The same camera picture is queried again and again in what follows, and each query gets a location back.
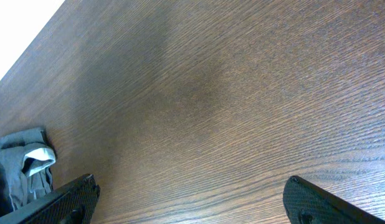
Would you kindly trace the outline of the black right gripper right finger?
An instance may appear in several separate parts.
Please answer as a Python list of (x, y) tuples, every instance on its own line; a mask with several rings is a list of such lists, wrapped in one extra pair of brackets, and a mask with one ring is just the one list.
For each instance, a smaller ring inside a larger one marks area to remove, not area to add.
[(297, 176), (288, 178), (283, 206), (292, 224), (385, 224), (385, 221)]

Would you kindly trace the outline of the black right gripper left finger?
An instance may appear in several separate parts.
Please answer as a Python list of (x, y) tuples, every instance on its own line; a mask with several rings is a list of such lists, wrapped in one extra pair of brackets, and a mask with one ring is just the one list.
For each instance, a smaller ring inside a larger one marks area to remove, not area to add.
[(26, 206), (0, 217), (0, 224), (89, 224), (100, 196), (92, 174), (84, 174)]

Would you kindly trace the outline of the grey shorts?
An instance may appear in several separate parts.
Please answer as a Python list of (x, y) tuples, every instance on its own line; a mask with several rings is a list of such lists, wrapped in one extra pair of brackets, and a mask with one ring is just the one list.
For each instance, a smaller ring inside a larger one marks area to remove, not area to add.
[(51, 193), (50, 167), (55, 162), (55, 151), (43, 128), (1, 137), (0, 217)]

